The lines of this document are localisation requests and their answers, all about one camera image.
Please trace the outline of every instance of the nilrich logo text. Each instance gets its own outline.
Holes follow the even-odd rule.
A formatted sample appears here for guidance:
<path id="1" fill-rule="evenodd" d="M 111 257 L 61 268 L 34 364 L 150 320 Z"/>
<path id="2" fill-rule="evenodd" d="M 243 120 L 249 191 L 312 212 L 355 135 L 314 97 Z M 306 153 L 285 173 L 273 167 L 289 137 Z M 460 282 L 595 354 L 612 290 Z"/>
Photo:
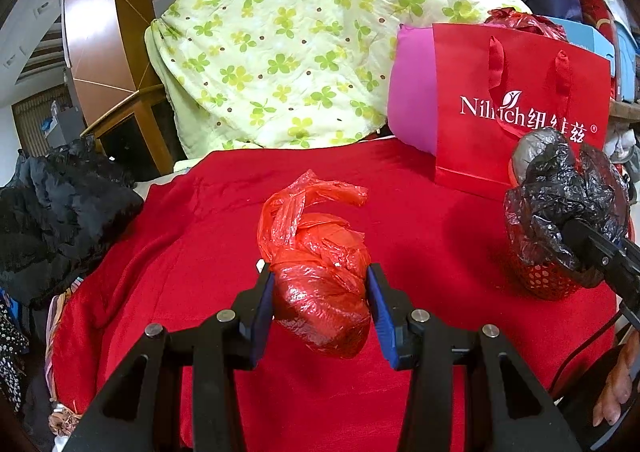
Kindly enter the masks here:
<path id="1" fill-rule="evenodd" d="M 490 100 L 460 96 L 460 114 L 471 114 L 488 120 L 495 120 L 495 115 L 498 114 L 498 117 L 508 124 L 526 126 L 531 129 L 553 127 L 563 134 L 569 134 L 569 139 L 572 142 L 582 143 L 586 132 L 584 124 L 579 122 L 572 123 L 567 118 L 556 117 L 555 114 L 549 118 L 545 111 L 537 111 L 534 108 L 530 108 L 529 112 L 526 112 L 526 109 L 520 110 L 518 101 L 521 94 L 522 91 L 509 91 L 506 93 L 502 99 L 502 106 L 498 108 L 497 112 L 492 107 Z M 591 132 L 598 132 L 598 127 L 591 125 Z"/>

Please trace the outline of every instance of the black plastic bag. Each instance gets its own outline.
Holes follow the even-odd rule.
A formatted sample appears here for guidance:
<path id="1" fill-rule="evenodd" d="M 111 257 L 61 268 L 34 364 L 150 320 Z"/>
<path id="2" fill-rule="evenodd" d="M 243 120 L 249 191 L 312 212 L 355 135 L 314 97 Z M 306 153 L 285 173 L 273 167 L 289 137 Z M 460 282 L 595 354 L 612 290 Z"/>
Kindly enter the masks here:
<path id="1" fill-rule="evenodd" d="M 578 170 L 566 138 L 549 127 L 524 136 L 515 154 L 540 145 L 541 138 L 546 143 L 529 163 L 524 182 L 504 199 L 510 249 L 528 266 L 556 262 L 584 274 L 581 284 L 595 285 L 599 277 L 562 242 L 562 227 L 578 219 L 620 244 L 630 215 L 626 184 L 607 156 L 586 143 L 580 146 Z"/>

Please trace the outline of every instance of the blue box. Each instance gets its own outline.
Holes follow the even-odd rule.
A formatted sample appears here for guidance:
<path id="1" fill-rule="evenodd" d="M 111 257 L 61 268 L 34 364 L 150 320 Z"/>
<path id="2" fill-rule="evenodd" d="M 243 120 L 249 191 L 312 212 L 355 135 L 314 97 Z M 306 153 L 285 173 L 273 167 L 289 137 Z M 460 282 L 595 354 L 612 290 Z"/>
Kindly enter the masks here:
<path id="1" fill-rule="evenodd" d="M 611 76 L 616 76 L 616 51 L 613 44 L 603 34 L 588 24 L 573 22 L 563 18 L 547 17 L 559 24 L 566 32 L 567 40 L 576 46 L 585 48 L 592 53 L 600 55 L 611 62 Z"/>

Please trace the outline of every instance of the metal screw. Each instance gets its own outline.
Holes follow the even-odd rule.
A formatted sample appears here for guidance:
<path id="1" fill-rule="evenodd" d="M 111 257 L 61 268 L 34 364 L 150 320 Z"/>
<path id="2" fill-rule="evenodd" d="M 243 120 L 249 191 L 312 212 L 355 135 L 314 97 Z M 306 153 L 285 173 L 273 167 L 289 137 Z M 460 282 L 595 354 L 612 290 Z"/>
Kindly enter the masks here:
<path id="1" fill-rule="evenodd" d="M 236 312 L 232 309 L 223 309 L 222 311 L 218 311 L 216 318 L 218 322 L 231 322 L 236 318 Z"/>
<path id="2" fill-rule="evenodd" d="M 426 322 L 431 318 L 431 315 L 428 311 L 425 311 L 423 309 L 414 309 L 413 311 L 411 311 L 411 318 L 416 322 Z"/>
<path id="3" fill-rule="evenodd" d="M 482 333 L 484 333 L 485 336 L 488 336 L 489 338 L 495 338 L 500 334 L 500 330 L 493 324 L 487 324 L 482 328 Z"/>
<path id="4" fill-rule="evenodd" d="M 149 338 L 156 338 L 157 336 L 160 336 L 162 330 L 164 330 L 162 324 L 149 324 L 147 327 L 145 327 L 145 335 Z"/>

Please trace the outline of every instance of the black jacket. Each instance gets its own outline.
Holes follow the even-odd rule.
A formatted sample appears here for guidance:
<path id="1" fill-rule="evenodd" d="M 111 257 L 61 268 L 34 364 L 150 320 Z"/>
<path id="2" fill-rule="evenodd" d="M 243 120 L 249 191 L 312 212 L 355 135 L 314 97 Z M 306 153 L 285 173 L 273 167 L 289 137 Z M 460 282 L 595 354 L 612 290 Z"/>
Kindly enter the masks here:
<path id="1" fill-rule="evenodd" d="M 21 152 L 0 188 L 0 287 L 39 308 L 92 272 L 142 209 L 133 184 L 92 138 L 38 158 Z"/>

